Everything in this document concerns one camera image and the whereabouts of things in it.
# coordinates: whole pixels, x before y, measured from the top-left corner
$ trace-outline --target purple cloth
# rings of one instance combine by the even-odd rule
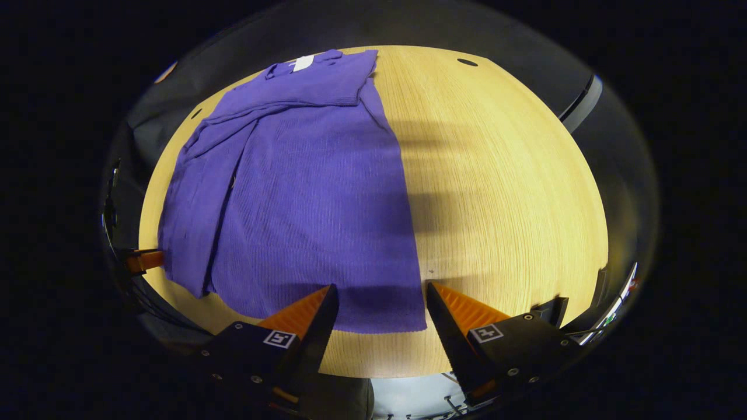
[[[255,318],[333,282],[337,330],[425,329],[376,54],[274,64],[223,97],[177,159],[158,230],[168,278]]]

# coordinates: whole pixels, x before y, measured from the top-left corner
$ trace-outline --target clothing label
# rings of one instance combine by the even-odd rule
[[[314,61],[313,55],[304,55],[303,57],[298,57],[296,59],[296,64],[293,66],[292,72],[297,72],[299,70],[303,70],[308,66],[311,66],[311,63]]]

